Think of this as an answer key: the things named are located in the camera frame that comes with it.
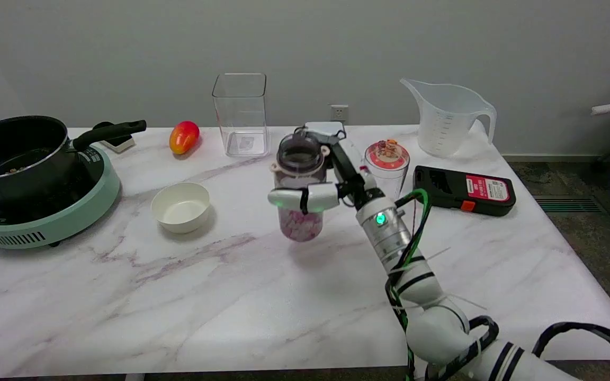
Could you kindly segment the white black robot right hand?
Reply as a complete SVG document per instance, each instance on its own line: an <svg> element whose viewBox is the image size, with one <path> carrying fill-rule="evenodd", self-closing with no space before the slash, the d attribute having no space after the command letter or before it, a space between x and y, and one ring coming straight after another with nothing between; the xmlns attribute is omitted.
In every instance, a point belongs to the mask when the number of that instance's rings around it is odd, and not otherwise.
<svg viewBox="0 0 610 381"><path fill-rule="evenodd" d="M268 194L271 204L302 214L318 214L337 207L345 198L360 210L370 200L379 197L374 176L364 166L360 151L347 138L341 123L305 124L295 129L290 144L300 149L310 141L319 147L319 156L324 160L322 164L334 170L338 182L312 183L296 188L276 187Z"/></svg>

